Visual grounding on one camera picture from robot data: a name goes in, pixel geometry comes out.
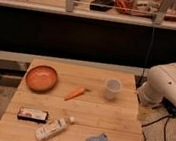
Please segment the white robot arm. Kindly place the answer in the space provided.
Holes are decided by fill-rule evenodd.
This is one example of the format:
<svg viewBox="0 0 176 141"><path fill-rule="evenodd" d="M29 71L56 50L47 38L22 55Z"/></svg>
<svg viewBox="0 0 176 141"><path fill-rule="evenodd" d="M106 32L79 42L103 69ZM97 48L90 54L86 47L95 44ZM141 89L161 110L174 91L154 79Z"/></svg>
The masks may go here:
<svg viewBox="0 0 176 141"><path fill-rule="evenodd" d="M166 98L176 107L176 62L151 67L137 92L143 106L157 106Z"/></svg>

